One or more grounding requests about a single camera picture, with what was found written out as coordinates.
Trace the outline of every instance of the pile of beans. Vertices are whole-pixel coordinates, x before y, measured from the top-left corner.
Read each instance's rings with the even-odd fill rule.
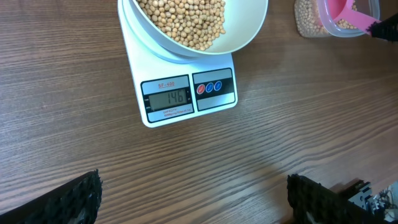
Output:
[[[194,50],[206,50],[221,34],[223,0],[136,0],[144,14],[166,35]]]
[[[294,4],[294,13],[298,32],[303,37],[326,37],[329,32],[319,23],[319,11],[317,0],[296,0]],[[356,29],[345,20],[340,20],[337,25],[343,29]]]

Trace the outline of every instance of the bowl of soybeans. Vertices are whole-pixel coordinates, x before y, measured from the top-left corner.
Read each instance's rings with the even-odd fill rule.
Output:
[[[334,23],[328,13],[328,1],[336,0],[295,0],[295,19],[301,36],[356,37],[364,34],[344,19]],[[380,19],[379,0],[354,0],[352,10]]]
[[[188,57],[237,51],[260,31],[268,0],[130,0],[147,33]]]

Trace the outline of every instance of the pink spoon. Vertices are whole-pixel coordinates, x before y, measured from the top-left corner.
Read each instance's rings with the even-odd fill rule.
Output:
[[[340,19],[344,19],[361,31],[370,35],[371,33],[367,31],[367,29],[374,22],[380,22],[371,16],[352,10],[354,0],[328,0],[328,3],[330,16],[333,18],[333,22],[335,23]]]

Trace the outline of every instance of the wood grain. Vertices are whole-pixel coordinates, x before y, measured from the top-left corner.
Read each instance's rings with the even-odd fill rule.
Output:
[[[0,213],[93,169],[97,223],[280,223],[289,174],[397,180],[397,46],[303,39],[293,3],[233,55],[237,107],[149,129],[116,1],[1,1]]]

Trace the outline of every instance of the digital kitchen scale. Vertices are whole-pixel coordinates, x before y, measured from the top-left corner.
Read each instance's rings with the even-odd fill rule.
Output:
[[[144,124],[155,128],[234,107],[232,55],[190,58],[166,50],[140,25],[130,1],[119,0],[118,12]]]

